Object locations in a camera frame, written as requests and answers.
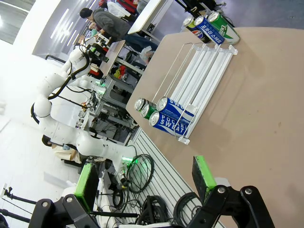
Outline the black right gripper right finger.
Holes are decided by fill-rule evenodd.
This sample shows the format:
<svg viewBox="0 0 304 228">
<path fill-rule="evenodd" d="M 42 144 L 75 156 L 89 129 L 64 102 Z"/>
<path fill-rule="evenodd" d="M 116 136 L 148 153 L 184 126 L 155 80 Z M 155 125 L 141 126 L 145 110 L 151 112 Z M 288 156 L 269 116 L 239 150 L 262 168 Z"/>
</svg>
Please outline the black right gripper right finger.
<svg viewBox="0 0 304 228">
<path fill-rule="evenodd" d="M 221 216 L 230 216 L 239 228 L 270 228 L 271 216 L 255 186 L 235 190 L 215 182 L 202 155 L 193 157 L 192 178 L 202 207 L 187 227 L 213 228 Z"/>
</svg>

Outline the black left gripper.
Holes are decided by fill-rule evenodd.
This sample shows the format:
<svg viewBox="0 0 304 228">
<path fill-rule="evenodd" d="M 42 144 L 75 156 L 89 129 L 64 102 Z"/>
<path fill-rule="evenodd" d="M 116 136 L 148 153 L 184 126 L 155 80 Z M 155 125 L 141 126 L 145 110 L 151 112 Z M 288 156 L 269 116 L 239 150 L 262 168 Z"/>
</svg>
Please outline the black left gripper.
<svg viewBox="0 0 304 228">
<path fill-rule="evenodd" d="M 96 47 L 90 47 L 88 50 L 88 54 L 91 59 L 97 59 L 101 62 L 107 62 L 107 57 L 100 52 Z"/>
</svg>

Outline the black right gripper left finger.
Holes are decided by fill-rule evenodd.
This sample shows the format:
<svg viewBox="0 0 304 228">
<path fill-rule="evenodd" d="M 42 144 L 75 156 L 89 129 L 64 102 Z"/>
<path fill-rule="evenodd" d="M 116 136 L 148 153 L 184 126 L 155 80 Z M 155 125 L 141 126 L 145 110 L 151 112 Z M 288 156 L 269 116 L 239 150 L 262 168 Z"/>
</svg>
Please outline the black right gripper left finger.
<svg viewBox="0 0 304 228">
<path fill-rule="evenodd" d="M 39 200 L 30 218 L 30 228 L 98 228 L 99 225 L 90 215 L 93 211 L 98 173 L 93 164 L 86 164 L 80 174 L 76 189 L 72 194 L 53 202 L 50 199 Z"/>
</svg>

